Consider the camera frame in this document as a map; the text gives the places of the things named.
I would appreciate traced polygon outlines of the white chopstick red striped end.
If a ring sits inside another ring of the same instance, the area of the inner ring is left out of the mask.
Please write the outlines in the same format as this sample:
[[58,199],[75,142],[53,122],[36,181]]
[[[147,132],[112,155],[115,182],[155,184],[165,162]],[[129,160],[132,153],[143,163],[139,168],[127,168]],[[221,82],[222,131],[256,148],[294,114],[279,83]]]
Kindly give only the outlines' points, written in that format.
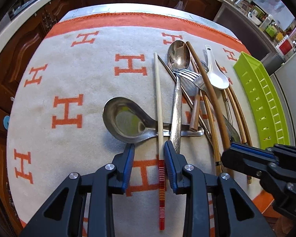
[[161,86],[158,54],[154,53],[156,112],[158,123],[158,176],[159,176],[159,229],[165,229],[165,161],[164,133],[162,120]]

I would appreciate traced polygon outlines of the dark brown wooden chopstick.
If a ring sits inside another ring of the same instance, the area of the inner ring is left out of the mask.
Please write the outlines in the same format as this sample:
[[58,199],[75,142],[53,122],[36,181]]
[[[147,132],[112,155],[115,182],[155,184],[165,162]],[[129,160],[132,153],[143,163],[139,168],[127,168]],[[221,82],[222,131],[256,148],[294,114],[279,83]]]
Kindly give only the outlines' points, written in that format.
[[196,62],[196,65],[199,68],[199,72],[200,72],[201,76],[203,77],[205,87],[207,88],[207,94],[210,98],[210,101],[212,103],[212,106],[213,106],[215,114],[216,114],[216,118],[217,118],[218,125],[219,125],[219,130],[220,130],[220,135],[221,135],[221,139],[222,139],[222,144],[223,144],[223,150],[225,151],[228,148],[230,148],[230,140],[229,140],[229,136],[227,133],[227,127],[225,125],[225,120],[224,120],[222,111],[220,109],[216,93],[215,93],[213,86],[211,85],[209,78],[207,76],[207,73],[203,69],[201,62],[199,60],[199,57],[196,54],[191,43],[189,41],[186,41],[186,45],[188,46],[188,48],[189,48],[189,50]]

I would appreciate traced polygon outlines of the wooden handled utensil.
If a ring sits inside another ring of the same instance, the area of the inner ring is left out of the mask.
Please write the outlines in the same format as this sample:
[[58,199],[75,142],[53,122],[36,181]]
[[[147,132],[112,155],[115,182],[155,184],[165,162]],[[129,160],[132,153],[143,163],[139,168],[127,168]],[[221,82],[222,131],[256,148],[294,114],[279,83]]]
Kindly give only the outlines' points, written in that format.
[[197,88],[196,95],[194,97],[194,105],[191,114],[191,121],[189,130],[196,132],[198,131],[198,117],[199,117],[199,109],[200,109],[200,89]]

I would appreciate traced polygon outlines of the wide steel soup spoon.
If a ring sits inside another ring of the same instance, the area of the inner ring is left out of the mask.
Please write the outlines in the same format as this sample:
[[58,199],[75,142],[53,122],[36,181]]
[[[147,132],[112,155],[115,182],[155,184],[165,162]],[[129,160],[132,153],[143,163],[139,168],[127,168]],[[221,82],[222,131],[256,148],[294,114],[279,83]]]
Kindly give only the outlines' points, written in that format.
[[140,143],[158,136],[158,123],[137,103],[124,97],[109,99],[103,122],[110,134],[125,143]]

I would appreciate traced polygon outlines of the steel chopstick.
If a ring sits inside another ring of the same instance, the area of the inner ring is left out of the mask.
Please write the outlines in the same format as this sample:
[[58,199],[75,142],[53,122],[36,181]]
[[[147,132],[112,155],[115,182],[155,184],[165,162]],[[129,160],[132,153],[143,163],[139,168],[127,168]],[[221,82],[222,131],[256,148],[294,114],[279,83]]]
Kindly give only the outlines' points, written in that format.
[[[162,58],[160,56],[158,56],[158,60],[160,61],[160,63],[164,66],[164,68],[166,69],[166,71],[168,72],[168,74],[171,76],[171,78],[173,79],[174,82],[176,82],[176,76],[175,74],[172,72],[172,70],[170,69],[170,67],[168,65],[166,65],[164,63],[164,61],[162,60]],[[192,99],[189,97],[188,93],[186,92],[186,89],[181,85],[181,89],[182,89],[182,95],[185,98],[188,106],[190,107],[190,109],[192,109],[194,107],[194,102],[192,101]],[[201,116],[201,113],[199,113],[198,115],[198,121],[200,126],[203,128],[204,130],[204,134],[207,137],[207,140],[212,143],[212,136],[210,131],[208,130],[206,124],[203,121],[203,117]]]

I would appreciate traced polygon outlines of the small steel teaspoon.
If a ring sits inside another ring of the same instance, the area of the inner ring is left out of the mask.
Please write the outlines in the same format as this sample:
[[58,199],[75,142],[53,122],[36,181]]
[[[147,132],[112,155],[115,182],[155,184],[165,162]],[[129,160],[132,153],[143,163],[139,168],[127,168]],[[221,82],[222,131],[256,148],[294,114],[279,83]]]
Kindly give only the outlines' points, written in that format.
[[[203,60],[200,60],[200,63],[202,65],[203,70],[207,73],[208,72],[207,63],[204,62]],[[228,119],[225,116],[223,117],[224,117],[225,126],[227,128],[227,133],[228,133],[230,142],[240,142],[240,136],[236,131],[236,129],[234,128],[234,126],[229,123]]]

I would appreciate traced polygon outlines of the large hammered steel spoon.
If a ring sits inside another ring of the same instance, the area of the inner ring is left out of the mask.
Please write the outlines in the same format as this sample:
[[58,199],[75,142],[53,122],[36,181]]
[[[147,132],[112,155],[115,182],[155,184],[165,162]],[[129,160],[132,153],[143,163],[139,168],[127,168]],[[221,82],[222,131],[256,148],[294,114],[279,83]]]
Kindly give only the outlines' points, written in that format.
[[[174,41],[167,51],[167,63],[172,71],[175,69],[187,69],[190,64],[190,52],[186,43],[182,40]],[[170,140],[176,153],[180,153],[181,126],[182,126],[182,90],[180,76],[175,76],[173,114],[171,121]]]

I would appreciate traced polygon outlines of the steel fork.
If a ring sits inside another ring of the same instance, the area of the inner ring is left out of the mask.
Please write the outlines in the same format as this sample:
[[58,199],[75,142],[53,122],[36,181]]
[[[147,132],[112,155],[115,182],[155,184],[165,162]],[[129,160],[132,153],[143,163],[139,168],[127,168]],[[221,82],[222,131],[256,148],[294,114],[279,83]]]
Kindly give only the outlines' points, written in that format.
[[204,91],[206,93],[207,89],[205,86],[205,82],[203,77],[199,73],[195,73],[193,71],[190,71],[188,69],[175,69],[174,73],[176,75],[182,76],[185,79],[192,82],[196,87],[198,87],[200,90]]

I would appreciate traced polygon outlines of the dark wooden kitchen cabinets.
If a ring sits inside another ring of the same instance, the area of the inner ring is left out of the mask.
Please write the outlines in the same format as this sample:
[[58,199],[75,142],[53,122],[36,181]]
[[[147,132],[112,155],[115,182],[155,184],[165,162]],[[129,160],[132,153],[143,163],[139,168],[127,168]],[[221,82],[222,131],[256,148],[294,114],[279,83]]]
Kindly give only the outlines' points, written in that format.
[[23,226],[15,210],[10,193],[11,180],[7,175],[7,131],[4,116],[10,114],[12,101],[30,59],[51,28],[70,10],[110,3],[142,3],[173,8],[184,3],[186,12],[213,20],[221,8],[218,0],[51,0],[30,14],[29,19],[8,38],[0,52],[0,222],[13,234],[20,234]]

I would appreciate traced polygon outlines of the tan chopstick red end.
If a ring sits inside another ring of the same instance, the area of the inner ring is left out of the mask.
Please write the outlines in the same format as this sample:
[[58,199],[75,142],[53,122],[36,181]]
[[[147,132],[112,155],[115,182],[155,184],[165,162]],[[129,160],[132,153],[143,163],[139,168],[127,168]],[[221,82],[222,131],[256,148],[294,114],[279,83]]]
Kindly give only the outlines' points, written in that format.
[[220,157],[220,150],[219,150],[219,144],[218,144],[218,137],[216,134],[216,128],[214,124],[214,118],[213,118],[208,96],[203,90],[201,91],[201,94],[205,104],[206,114],[207,114],[208,122],[210,126],[212,147],[214,152],[215,171],[216,171],[216,175],[219,176],[222,173],[222,167],[221,167],[221,157]]

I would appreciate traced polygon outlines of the green plastic utensil tray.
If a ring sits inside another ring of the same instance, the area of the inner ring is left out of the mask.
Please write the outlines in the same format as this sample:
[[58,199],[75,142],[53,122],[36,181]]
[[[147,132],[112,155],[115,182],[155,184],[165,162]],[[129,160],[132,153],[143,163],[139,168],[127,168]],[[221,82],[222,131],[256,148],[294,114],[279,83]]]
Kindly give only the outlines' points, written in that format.
[[290,145],[286,117],[279,95],[263,64],[245,52],[241,52],[234,70],[250,103],[260,147],[274,144]]

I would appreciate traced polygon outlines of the orange white H-pattern cloth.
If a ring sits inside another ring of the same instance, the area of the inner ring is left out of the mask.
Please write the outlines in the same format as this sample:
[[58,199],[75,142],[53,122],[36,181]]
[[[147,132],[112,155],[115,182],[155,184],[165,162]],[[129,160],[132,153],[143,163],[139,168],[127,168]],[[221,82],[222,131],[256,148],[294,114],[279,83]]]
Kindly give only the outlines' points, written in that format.
[[[237,95],[253,144],[255,120],[233,69],[249,49],[229,30],[148,13],[68,13],[36,48],[10,114],[7,167],[11,195],[25,227],[71,172],[85,175],[110,163],[125,142],[113,137],[103,108],[117,130],[145,134],[139,107],[157,120],[154,53],[167,64],[168,47],[189,41],[201,60],[212,48]],[[135,144],[126,193],[113,196],[116,236],[182,236],[185,196],[167,181],[165,230],[159,229],[158,137]]]

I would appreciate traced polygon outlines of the white ceramic soup spoon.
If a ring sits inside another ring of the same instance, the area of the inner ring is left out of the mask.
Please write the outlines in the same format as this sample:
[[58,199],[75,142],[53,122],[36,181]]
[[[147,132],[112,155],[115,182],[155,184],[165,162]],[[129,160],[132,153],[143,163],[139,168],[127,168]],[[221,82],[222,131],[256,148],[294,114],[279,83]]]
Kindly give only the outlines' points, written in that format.
[[216,64],[214,54],[210,45],[205,45],[205,50],[207,53],[207,67],[208,73],[207,77],[211,85],[217,89],[227,89],[229,87],[229,81],[227,77],[220,71],[218,65]]

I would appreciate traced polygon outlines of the grey refrigerator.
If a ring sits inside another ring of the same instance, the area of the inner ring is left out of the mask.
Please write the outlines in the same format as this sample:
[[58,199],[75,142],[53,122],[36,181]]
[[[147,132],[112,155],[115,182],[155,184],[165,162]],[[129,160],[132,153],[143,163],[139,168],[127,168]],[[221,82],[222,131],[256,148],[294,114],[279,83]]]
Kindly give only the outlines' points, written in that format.
[[296,53],[271,75],[271,80],[285,113],[290,144],[296,146]]

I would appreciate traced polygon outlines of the grey side cabinet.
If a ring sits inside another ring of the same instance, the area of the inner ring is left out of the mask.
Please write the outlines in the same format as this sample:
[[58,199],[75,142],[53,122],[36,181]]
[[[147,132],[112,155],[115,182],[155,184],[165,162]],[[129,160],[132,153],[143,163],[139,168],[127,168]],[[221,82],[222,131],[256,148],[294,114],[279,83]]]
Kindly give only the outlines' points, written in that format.
[[231,30],[244,44],[251,56],[260,60],[269,75],[272,75],[284,62],[266,34],[245,15],[228,3],[223,3],[214,22]]

